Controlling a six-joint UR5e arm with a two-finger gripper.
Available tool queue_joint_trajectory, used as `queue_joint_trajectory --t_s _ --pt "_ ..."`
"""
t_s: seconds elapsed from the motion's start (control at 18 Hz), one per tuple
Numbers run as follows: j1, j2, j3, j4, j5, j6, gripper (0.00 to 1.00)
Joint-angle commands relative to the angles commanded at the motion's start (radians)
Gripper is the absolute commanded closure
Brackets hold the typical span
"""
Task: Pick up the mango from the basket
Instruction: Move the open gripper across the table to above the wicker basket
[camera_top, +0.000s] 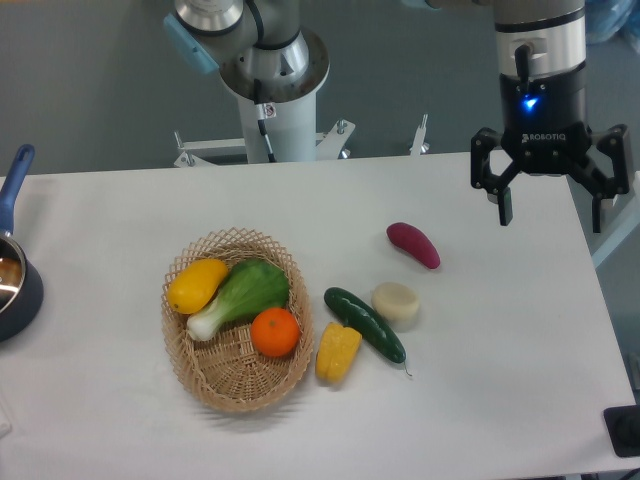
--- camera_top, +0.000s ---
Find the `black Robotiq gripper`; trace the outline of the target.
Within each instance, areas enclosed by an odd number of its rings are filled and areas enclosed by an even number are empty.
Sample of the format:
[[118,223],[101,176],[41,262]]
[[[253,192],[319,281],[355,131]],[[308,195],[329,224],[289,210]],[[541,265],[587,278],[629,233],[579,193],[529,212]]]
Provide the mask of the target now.
[[[629,129],[617,124],[592,132],[586,119],[586,70],[531,80],[500,77],[503,135],[480,129],[471,139],[470,183],[497,205],[499,223],[513,219],[510,183],[520,171],[531,175],[569,175],[592,196],[592,230],[604,223],[604,202],[630,191],[633,159]],[[491,152],[501,144],[513,160],[497,175]],[[589,156],[594,147],[608,158],[607,175]]]

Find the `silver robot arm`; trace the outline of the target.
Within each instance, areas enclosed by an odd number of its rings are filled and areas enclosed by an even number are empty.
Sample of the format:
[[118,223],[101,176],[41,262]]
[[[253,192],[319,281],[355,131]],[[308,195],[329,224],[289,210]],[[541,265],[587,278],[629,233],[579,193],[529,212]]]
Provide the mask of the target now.
[[[471,141],[470,182],[512,219],[510,182],[520,173],[571,177],[592,197],[600,229],[605,205],[628,193],[628,130],[591,130],[586,119],[585,5],[496,1],[492,5],[504,129]],[[323,43],[302,29],[295,1],[178,1],[164,19],[175,48],[203,73],[219,71],[245,114],[249,161],[312,160],[313,121],[283,124],[286,104],[326,79]]]

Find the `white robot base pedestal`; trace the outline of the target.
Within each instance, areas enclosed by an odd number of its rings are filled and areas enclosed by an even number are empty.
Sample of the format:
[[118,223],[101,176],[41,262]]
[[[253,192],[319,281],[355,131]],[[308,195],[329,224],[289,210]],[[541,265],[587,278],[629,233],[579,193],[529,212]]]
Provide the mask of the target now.
[[317,92],[329,68],[325,44],[305,27],[282,48],[251,47],[221,67],[250,164],[316,159]]

